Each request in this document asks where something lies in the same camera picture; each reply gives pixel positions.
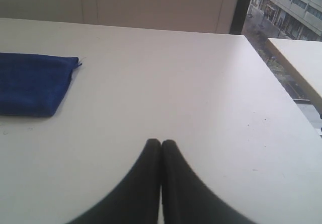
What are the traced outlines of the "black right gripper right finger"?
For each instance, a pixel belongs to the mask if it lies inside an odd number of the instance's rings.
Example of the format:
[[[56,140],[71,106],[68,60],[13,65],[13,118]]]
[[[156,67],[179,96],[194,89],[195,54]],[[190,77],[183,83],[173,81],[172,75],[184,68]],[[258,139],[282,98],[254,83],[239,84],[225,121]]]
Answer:
[[[253,223],[200,180],[175,141],[162,143],[162,161],[164,223]]]

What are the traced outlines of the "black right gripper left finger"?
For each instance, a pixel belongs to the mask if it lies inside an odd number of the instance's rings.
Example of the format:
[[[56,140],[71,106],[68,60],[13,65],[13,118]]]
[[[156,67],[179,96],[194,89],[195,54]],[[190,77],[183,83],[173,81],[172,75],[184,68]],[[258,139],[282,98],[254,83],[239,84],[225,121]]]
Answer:
[[[148,139],[137,161],[119,184],[70,223],[157,223],[161,143]]]

